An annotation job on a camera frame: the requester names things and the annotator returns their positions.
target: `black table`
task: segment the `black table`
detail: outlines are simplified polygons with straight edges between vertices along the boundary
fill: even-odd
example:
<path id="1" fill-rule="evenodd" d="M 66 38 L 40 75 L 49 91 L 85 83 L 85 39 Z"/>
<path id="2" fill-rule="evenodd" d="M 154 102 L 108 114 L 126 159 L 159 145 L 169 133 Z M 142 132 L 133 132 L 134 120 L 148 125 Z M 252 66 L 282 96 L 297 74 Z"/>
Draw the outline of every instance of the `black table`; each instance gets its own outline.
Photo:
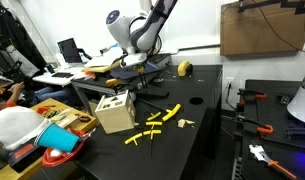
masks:
<path id="1" fill-rule="evenodd" d="M 199 155 L 213 157 L 214 137 L 220 128 L 222 66 L 194 66 L 193 74 L 178 77 L 177 66 L 167 67 L 153 81 L 153 85 L 169 91 L 165 98 L 138 97 L 172 109 L 182 105 L 179 112 L 160 128 L 155 135 L 152 156 L 149 157 L 151 141 L 147 136 L 139 139 L 140 155 L 134 143 L 124 141 L 148 130 L 144 126 L 150 115 L 136 102 L 136 121 L 140 126 L 127 131 L 105 134 L 102 127 L 94 132 L 76 159 L 76 163 L 89 179 L 191 179 L 194 160 Z M 180 119 L 195 121 L 194 128 L 178 128 Z"/>
<path id="2" fill-rule="evenodd" d="M 272 135 L 259 138 L 256 134 L 256 127 L 245 125 L 243 131 L 243 140 L 241 143 L 242 152 L 242 174 L 245 179 L 284 179 L 283 176 L 268 168 L 266 163 L 258 162 L 253 158 L 249 151 L 249 145 L 253 142 L 262 145 L 268 156 L 278 161 L 279 164 L 298 179 L 305 179 L 305 150 L 280 145 L 268 140 L 291 143 L 305 147 L 305 140 L 289 139 L 285 135 L 285 129 L 288 127 L 305 127 L 305 124 L 291 117 L 287 112 L 287 105 L 281 103 L 280 98 L 287 96 L 293 97 L 300 86 L 300 82 L 295 81 L 269 81 L 269 80 L 247 80 L 246 88 L 260 92 L 266 92 L 266 99 L 257 99 L 253 102 L 246 102 L 244 107 L 244 116 L 257 120 L 264 124 L 270 124 L 274 127 Z"/>

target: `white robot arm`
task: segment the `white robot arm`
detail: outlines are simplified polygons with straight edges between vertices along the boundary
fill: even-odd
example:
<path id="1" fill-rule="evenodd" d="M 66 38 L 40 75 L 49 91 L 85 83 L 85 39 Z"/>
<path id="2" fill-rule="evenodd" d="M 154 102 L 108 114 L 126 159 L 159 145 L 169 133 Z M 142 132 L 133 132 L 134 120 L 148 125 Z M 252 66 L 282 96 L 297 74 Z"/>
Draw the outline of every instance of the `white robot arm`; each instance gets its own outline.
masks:
<path id="1" fill-rule="evenodd" d="M 177 0 L 158 0 L 152 6 L 151 0 L 141 0 L 144 10 L 137 17 L 125 17 L 120 11 L 112 11 L 106 18 L 106 25 L 125 51 L 126 57 L 121 67 L 141 64 L 147 58 L 147 52 L 155 45 L 159 32 L 173 10 Z"/>

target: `blue object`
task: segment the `blue object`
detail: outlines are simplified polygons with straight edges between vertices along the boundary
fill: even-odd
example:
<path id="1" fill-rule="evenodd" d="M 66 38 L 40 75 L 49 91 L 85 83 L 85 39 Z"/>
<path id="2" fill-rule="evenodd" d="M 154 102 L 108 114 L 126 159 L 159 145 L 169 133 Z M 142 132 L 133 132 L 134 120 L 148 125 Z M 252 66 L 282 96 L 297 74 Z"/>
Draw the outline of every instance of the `blue object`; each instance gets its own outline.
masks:
<path id="1" fill-rule="evenodd" d="M 72 152 L 80 138 L 75 134 L 50 123 L 35 140 L 35 145 Z"/>

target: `person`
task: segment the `person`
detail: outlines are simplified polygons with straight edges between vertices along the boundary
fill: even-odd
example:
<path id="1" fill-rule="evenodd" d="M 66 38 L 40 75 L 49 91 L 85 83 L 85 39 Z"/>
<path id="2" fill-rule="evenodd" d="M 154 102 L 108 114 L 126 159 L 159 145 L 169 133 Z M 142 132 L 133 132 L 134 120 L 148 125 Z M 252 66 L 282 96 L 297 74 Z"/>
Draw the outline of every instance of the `person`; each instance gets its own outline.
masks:
<path id="1" fill-rule="evenodd" d="M 5 100 L 4 97 L 0 96 L 0 110 L 7 107 L 8 102 L 17 103 L 21 93 L 24 91 L 24 83 L 14 84 L 9 91 L 11 91 L 11 96 Z M 69 106 L 80 105 L 81 100 L 76 95 L 75 91 L 71 88 L 64 88 L 56 91 L 53 87 L 48 86 L 37 90 L 33 93 L 33 98 L 30 102 L 30 106 L 34 106 L 48 98 L 55 99 Z"/>

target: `wooden box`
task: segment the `wooden box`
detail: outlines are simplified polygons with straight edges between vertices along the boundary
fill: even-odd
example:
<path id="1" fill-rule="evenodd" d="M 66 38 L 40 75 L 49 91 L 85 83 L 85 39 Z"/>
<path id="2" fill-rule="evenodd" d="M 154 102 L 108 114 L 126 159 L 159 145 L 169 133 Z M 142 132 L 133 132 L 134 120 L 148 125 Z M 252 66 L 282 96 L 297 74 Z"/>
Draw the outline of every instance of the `wooden box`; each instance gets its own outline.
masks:
<path id="1" fill-rule="evenodd" d="M 128 91 L 108 98 L 102 96 L 95 114 L 107 134 L 134 128 L 135 108 Z"/>

